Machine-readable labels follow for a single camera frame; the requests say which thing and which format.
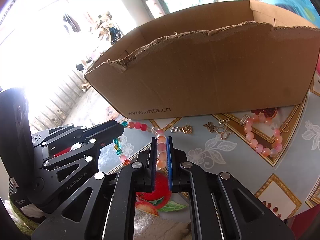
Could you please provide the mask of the teal pillow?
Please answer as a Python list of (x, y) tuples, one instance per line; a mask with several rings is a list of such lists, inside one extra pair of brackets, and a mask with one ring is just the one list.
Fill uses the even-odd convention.
[(276, 5), (294, 12), (319, 28), (319, 13), (310, 0), (262, 0), (264, 3)]

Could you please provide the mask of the green fluffy cloth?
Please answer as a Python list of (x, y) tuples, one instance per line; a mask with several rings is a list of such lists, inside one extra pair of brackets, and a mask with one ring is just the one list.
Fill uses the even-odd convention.
[(46, 218), (44, 212), (34, 204), (22, 207), (21, 211), (10, 200), (5, 200), (4, 206), (18, 229), (27, 237), (31, 237), (34, 230), (41, 224), (41, 219)]

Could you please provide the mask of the gold flower earring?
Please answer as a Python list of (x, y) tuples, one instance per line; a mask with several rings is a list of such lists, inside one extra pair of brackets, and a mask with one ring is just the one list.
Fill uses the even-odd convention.
[(182, 132), (184, 134), (191, 134), (193, 132), (193, 128), (190, 125), (185, 125), (182, 127)]

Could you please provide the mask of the metal window railing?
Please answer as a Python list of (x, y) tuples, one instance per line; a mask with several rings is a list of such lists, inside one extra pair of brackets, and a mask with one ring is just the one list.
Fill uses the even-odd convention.
[(84, 94), (85, 85), (84, 74), (71, 70), (51, 86), (28, 93), (31, 133), (61, 126)]

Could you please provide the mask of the pile of clothes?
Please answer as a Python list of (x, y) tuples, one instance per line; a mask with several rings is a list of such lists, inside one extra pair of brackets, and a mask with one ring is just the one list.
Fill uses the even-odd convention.
[(96, 30), (98, 32), (98, 40), (108, 41), (111, 45), (114, 45), (123, 36), (123, 32), (114, 23), (109, 11), (98, 16)]

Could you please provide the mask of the small silver spring clip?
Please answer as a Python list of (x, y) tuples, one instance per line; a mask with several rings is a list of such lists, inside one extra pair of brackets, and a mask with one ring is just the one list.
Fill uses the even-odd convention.
[(170, 128), (170, 132), (171, 133), (178, 133), (178, 132), (181, 132), (182, 131), (182, 128), (180, 126), (175, 126), (175, 127), (171, 127)]

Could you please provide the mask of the pink rolled mat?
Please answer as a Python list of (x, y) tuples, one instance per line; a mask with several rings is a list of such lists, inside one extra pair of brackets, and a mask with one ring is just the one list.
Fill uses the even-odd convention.
[(147, 0), (145, 3), (154, 19), (165, 15), (165, 11), (163, 10), (159, 0)]

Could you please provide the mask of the brown cardboard box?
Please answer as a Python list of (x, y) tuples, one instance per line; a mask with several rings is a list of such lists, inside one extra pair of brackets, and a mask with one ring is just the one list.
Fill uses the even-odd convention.
[(319, 29), (259, 1), (180, 10), (136, 27), (85, 74), (133, 120), (250, 111), (302, 103)]

